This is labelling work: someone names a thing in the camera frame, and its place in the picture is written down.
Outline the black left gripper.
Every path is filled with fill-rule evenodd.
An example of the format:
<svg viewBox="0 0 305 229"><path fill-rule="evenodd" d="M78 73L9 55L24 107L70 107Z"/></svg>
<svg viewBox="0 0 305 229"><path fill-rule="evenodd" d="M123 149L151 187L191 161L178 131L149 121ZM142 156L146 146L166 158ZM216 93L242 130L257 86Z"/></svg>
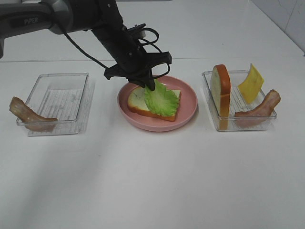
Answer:
<svg viewBox="0 0 305 229"><path fill-rule="evenodd" d="M104 76L109 80L112 77L124 77L128 82L142 88L155 90L152 68L166 64L170 66L172 57L169 52L147 52L146 45L158 41L159 34L146 24L126 28L114 28L111 25L103 26L103 45L113 59L117 62L105 70Z"/></svg>

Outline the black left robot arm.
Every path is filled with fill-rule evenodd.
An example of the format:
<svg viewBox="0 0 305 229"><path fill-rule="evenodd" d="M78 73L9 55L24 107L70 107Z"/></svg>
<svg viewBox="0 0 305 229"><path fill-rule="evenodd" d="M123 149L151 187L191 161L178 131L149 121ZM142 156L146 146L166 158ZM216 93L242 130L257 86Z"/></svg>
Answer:
<svg viewBox="0 0 305 229"><path fill-rule="evenodd" d="M34 31L48 29L63 34L82 54L105 69L104 76L126 78L130 83L155 90L156 77L152 68L170 66L169 52L148 53L146 45L154 46L157 39L147 41L145 32L158 32L140 24L127 28L114 0L41 0L38 3L11 3L0 6L0 54L4 55L4 40ZM91 31L116 64L107 67L86 53L69 36L76 31Z"/></svg>

